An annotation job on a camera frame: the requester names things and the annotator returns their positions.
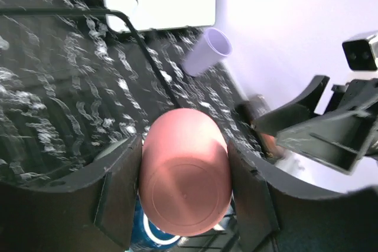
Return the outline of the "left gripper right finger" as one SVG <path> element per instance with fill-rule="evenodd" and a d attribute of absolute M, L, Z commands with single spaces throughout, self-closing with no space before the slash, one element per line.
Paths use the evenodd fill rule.
<path fill-rule="evenodd" d="M 346 194 L 306 183 L 229 142 L 243 251 L 376 251 L 377 187 Z"/>

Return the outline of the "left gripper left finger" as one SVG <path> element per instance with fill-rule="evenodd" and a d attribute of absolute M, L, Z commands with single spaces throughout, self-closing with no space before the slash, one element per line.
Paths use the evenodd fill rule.
<path fill-rule="evenodd" d="M 126 251 L 141 156 L 135 136 L 46 186 L 1 184 L 1 250 Z"/>

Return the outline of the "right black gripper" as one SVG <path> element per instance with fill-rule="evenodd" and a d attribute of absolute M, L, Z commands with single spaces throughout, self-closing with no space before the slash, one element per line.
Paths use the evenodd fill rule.
<path fill-rule="evenodd" d="M 337 108 L 311 119 L 329 80 L 314 76 L 296 98 L 253 125 L 277 135 L 278 145 L 348 174 L 362 157 L 377 157 L 377 79 L 352 80 Z"/>

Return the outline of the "pink plastic cup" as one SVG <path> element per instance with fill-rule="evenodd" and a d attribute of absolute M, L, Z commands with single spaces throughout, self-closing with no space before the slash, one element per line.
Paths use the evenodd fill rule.
<path fill-rule="evenodd" d="M 215 121 L 188 108 L 157 118 L 144 141 L 138 191 L 146 216 L 166 233 L 213 228 L 232 195 L 227 143 Z"/>

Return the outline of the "lavender plastic cup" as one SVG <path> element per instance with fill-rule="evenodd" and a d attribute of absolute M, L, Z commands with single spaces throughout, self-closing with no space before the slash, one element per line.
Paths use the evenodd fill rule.
<path fill-rule="evenodd" d="M 187 55 L 182 69 L 186 74 L 197 77 L 233 51 L 227 36 L 214 27 L 207 28 Z"/>

